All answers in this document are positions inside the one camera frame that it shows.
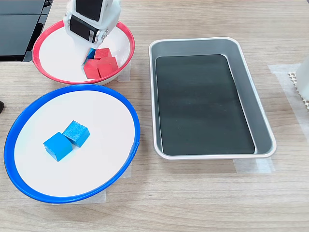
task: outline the white object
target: white object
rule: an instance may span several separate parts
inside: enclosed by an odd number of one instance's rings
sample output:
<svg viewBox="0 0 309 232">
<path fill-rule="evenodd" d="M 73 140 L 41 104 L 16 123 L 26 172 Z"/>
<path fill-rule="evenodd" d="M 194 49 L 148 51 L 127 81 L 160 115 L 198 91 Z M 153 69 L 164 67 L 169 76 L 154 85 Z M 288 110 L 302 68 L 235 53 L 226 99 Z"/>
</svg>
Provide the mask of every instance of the white object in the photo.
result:
<svg viewBox="0 0 309 232">
<path fill-rule="evenodd" d="M 109 36 L 100 45 L 100 48 L 109 48 L 113 57 L 116 58 L 118 67 L 122 67 L 128 60 L 131 46 L 127 35 L 115 27 Z M 82 63 L 84 55 L 87 53 L 89 46 L 87 43 L 81 43 L 77 37 L 71 37 L 66 33 L 64 27 L 52 32 L 43 41 L 39 59 L 42 68 L 51 76 L 72 83 L 88 82 L 83 70 Z M 99 84 L 106 84 L 115 79 L 121 72 L 111 78 L 108 78 Z"/>
<path fill-rule="evenodd" d="M 104 41 L 106 36 L 114 29 L 114 27 L 116 27 L 120 12 L 121 8 L 119 0 L 103 0 L 100 18 L 97 22 L 76 12 L 76 0 L 71 0 L 67 5 L 67 13 L 63 17 L 63 23 L 68 35 L 71 37 L 76 37 L 78 40 L 80 40 L 81 43 L 87 44 L 88 48 L 92 47 L 96 49 Z M 99 29 L 97 34 L 94 35 L 96 38 L 94 43 L 82 38 L 70 30 L 70 18 L 72 15 Z"/>
<path fill-rule="evenodd" d="M 299 94 L 309 100 L 309 56 L 296 71 Z"/>
<path fill-rule="evenodd" d="M 72 120 L 88 127 L 90 136 L 56 162 L 43 143 Z M 98 91 L 70 92 L 47 102 L 26 122 L 16 140 L 15 164 L 34 190 L 75 196 L 110 180 L 128 159 L 134 137 L 132 115 L 118 99 Z"/>
</svg>

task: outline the table surface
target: table surface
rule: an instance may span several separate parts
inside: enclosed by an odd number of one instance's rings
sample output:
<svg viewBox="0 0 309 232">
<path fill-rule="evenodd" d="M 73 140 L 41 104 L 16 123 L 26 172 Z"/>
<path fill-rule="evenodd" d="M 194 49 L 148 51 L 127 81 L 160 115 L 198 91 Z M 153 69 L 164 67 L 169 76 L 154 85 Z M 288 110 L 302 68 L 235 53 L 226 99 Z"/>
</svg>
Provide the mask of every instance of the table surface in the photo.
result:
<svg viewBox="0 0 309 232">
<path fill-rule="evenodd" d="M 55 0 L 45 28 L 60 21 Z M 124 0 L 120 20 L 133 32 L 131 81 L 106 86 L 125 95 L 141 123 L 132 177 L 107 189 L 106 203 L 52 205 L 18 191 L 3 147 L 18 115 L 62 84 L 29 63 L 0 64 L 0 231 L 302 232 L 309 228 L 309 146 L 268 64 L 301 63 L 309 54 L 305 0 Z M 232 160 L 166 161 L 153 150 L 148 46 L 158 39 L 228 36 L 239 41 L 278 150 L 271 174 L 240 174 Z"/>
</svg>

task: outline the masking tape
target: masking tape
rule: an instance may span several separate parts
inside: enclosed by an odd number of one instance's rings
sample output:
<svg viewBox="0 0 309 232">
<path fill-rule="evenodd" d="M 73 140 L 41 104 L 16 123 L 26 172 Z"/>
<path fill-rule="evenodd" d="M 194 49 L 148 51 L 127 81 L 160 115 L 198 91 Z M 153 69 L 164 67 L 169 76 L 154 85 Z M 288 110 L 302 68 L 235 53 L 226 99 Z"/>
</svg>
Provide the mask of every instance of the masking tape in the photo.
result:
<svg viewBox="0 0 309 232">
<path fill-rule="evenodd" d="M 130 81 L 130 76 L 131 76 L 131 61 L 121 71 L 117 80 L 119 82 L 127 82 Z"/>
<path fill-rule="evenodd" d="M 130 178 L 131 176 L 132 176 L 132 164 L 128 166 L 128 168 L 119 178 Z M 81 201 L 68 203 L 68 204 L 96 204 L 96 203 L 105 203 L 105 202 L 106 202 L 106 189 L 92 197 L 86 198 Z"/>
</svg>

